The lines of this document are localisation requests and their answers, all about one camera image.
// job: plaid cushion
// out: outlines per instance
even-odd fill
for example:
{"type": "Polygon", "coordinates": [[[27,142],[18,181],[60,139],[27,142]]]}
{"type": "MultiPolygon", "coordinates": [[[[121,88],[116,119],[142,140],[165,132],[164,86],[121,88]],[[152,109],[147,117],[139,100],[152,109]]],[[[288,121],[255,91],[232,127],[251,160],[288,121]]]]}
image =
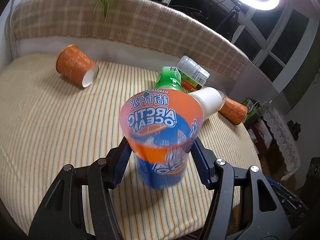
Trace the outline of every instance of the plaid cushion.
{"type": "Polygon", "coordinates": [[[17,40],[48,36],[96,38],[182,57],[237,80],[248,58],[185,14],[149,0],[109,0],[106,22],[98,0],[28,0],[12,15],[17,40]]]}

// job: speaker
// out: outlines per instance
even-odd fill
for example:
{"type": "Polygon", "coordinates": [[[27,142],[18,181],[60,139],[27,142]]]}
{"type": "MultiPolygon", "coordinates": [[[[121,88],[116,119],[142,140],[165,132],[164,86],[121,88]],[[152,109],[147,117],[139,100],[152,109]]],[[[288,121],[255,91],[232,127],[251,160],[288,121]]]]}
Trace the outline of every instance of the speaker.
{"type": "Polygon", "coordinates": [[[320,157],[311,159],[299,197],[308,208],[313,208],[320,199],[320,157]]]}

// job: tipped over cup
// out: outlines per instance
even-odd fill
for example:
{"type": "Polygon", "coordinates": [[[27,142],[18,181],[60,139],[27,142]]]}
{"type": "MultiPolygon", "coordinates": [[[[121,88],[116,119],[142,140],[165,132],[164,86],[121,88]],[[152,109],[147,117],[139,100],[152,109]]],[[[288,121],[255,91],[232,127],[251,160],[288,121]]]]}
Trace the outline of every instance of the tipped over cup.
{"type": "Polygon", "coordinates": [[[78,46],[71,44],[59,54],[56,70],[59,74],[85,88],[93,83],[99,68],[78,46]]]}
{"type": "Polygon", "coordinates": [[[233,124],[239,125],[247,115],[247,107],[232,100],[226,98],[223,107],[219,110],[219,113],[229,119],[233,124]]]}

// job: green bottle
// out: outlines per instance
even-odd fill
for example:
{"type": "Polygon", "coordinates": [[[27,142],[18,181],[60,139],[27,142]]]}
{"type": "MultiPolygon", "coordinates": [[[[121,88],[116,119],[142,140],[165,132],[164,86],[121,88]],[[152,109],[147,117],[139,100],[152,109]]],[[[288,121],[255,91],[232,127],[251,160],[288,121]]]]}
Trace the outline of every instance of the green bottle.
{"type": "Polygon", "coordinates": [[[181,91],[181,74],[176,67],[162,67],[155,88],[169,88],[181,91]]]}

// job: orange and blue cup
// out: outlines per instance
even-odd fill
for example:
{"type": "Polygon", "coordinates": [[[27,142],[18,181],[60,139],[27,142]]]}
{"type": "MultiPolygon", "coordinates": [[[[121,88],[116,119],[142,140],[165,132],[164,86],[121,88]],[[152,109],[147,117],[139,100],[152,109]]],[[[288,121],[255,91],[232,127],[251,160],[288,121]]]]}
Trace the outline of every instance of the orange and blue cup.
{"type": "Polygon", "coordinates": [[[119,122],[145,184],[160,189],[181,181],[203,123],[196,100],[177,90],[150,89],[127,100],[119,122]]]}

